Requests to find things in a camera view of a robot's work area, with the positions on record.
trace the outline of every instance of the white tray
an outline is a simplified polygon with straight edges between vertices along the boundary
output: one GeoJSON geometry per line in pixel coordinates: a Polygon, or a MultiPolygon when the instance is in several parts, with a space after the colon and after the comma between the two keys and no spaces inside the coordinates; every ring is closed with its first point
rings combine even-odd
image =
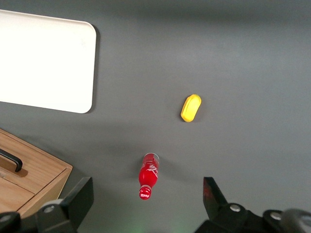
{"type": "Polygon", "coordinates": [[[0,10],[0,101],[87,112],[95,46],[87,22],[0,10]]]}

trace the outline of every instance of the wooden box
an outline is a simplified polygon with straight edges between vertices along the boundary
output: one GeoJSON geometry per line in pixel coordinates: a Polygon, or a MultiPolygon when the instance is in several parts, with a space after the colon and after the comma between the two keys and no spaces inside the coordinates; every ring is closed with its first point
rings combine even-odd
{"type": "Polygon", "coordinates": [[[0,155],[0,213],[18,211],[27,217],[58,198],[72,166],[0,129],[0,149],[18,157],[23,165],[0,155]]]}

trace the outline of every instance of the coca-cola bottle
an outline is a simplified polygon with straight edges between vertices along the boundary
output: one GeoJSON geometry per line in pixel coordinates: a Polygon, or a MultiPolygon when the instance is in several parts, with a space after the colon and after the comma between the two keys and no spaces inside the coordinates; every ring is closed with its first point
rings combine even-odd
{"type": "Polygon", "coordinates": [[[159,168],[159,156],[154,153],[148,153],[142,160],[142,167],[139,173],[140,191],[139,196],[147,200],[151,196],[151,189],[156,184],[157,172],[159,168]]]}

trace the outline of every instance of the drawer handle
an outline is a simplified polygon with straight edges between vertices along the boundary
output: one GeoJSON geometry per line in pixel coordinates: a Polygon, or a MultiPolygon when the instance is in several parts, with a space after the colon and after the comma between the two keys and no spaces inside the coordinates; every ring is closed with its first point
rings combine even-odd
{"type": "Polygon", "coordinates": [[[5,158],[13,161],[14,163],[16,163],[16,169],[15,172],[18,172],[21,170],[21,167],[23,166],[23,162],[17,158],[16,156],[6,152],[5,150],[0,149],[0,155],[4,156],[5,158]]]}

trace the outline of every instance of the yellow toy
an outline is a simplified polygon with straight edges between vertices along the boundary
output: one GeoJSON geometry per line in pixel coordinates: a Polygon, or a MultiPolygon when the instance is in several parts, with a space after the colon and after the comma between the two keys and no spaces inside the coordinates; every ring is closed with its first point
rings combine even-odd
{"type": "Polygon", "coordinates": [[[193,121],[196,112],[198,111],[201,105],[201,98],[193,94],[186,99],[183,110],[181,110],[181,117],[185,122],[193,121]]]}

